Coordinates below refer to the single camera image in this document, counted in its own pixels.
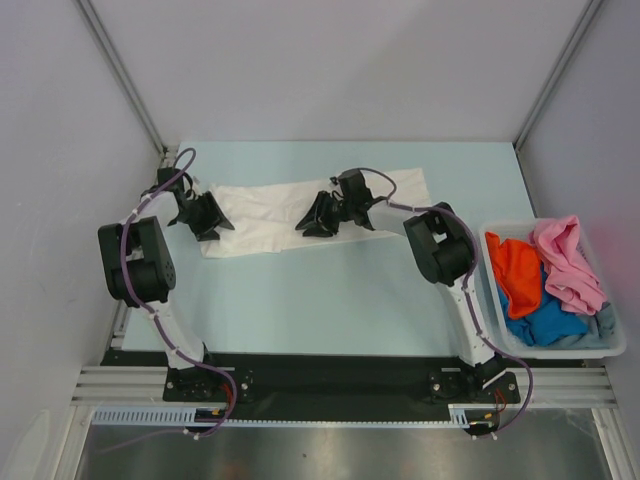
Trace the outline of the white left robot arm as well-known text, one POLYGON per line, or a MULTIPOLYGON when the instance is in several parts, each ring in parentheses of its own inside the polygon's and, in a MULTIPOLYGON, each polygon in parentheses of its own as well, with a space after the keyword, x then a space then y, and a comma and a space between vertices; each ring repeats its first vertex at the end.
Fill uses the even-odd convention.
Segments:
POLYGON ((214 365, 205 342, 172 305, 177 273, 164 232, 176 224, 186 225, 198 242, 216 241, 221 229, 235 229, 211 192, 196 192, 185 171, 163 167, 125 220, 98 230, 107 288, 114 299, 145 313, 162 342, 168 363, 165 401, 221 396, 232 402, 232 377, 214 365))

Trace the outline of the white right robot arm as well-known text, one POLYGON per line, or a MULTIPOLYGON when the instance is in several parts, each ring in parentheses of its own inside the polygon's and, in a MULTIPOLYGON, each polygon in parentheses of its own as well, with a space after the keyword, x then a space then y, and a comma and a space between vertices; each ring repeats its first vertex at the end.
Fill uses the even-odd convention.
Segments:
POLYGON ((478 264, 474 237, 451 206, 398 203, 395 180, 371 168, 346 170, 330 182, 336 189, 319 191, 295 229, 304 237, 332 238, 341 225, 352 223, 405 237, 420 274, 437 287, 449 310, 458 341, 458 367, 429 373, 430 401, 496 401, 500 408, 519 402, 516 379, 507 371, 507 355, 484 332, 474 287, 478 264))

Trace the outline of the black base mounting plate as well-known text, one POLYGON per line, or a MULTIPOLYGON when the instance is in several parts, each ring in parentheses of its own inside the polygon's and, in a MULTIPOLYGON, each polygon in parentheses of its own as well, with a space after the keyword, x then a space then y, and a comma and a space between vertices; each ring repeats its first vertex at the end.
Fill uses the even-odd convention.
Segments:
MULTIPOLYGON (((230 417, 250 422, 349 422, 386 423, 439 421, 448 418, 449 407, 471 404, 481 409, 500 408, 491 402, 430 401, 428 376, 432 371, 455 371, 456 359, 445 357, 366 357, 270 354, 218 354, 216 367, 232 377, 236 402, 230 417)), ((111 350, 101 367, 164 367, 159 352, 111 350)), ((531 369, 580 368, 578 360, 527 360, 524 366, 507 361, 516 379, 520 401, 526 398, 531 369)), ((196 421, 220 419, 227 406, 224 397, 212 401, 168 402, 197 409, 196 421)))

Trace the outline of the orange t shirt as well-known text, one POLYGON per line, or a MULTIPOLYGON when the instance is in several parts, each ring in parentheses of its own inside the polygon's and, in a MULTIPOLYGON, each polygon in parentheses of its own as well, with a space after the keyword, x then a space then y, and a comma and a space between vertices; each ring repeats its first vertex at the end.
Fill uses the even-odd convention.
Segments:
POLYGON ((507 300, 507 317, 520 320, 536 311, 542 302, 541 262, 530 244, 485 234, 491 267, 497 285, 507 300))

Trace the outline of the white perforated laundry basket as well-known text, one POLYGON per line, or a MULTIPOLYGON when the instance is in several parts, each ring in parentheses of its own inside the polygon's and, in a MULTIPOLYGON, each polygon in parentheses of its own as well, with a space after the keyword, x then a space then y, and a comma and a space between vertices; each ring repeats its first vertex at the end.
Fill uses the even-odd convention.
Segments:
POLYGON ((493 221, 479 234, 499 337, 531 359, 604 359, 627 346, 577 216, 493 221))

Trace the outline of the pink t shirt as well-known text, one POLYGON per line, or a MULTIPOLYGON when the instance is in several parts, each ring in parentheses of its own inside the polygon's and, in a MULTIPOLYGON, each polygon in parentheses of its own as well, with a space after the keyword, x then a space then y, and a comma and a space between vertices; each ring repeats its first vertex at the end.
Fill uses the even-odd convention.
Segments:
POLYGON ((529 234, 548 275, 545 290, 560 300, 564 311, 593 316, 608 298, 579 250, 580 238, 575 215, 540 219, 529 234))

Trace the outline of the light blue t shirt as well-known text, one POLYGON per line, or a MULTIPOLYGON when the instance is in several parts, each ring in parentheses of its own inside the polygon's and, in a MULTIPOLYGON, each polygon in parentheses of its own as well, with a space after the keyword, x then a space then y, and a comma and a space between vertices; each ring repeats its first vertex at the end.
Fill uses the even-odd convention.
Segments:
POLYGON ((561 338, 556 343, 559 348, 569 350, 604 349, 616 327, 615 314, 610 302, 605 302, 593 316, 569 313, 569 318, 574 325, 577 325, 578 322, 582 323, 586 327, 586 332, 561 338))

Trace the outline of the aluminium frame rail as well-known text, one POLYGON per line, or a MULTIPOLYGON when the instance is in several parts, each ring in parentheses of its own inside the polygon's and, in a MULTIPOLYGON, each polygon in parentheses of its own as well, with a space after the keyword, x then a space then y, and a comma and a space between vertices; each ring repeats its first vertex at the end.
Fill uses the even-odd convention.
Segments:
MULTIPOLYGON (((536 368, 532 408, 615 408, 617 401, 603 367, 536 368)), ((85 367, 72 393, 73 405, 159 406, 164 367, 85 367)))

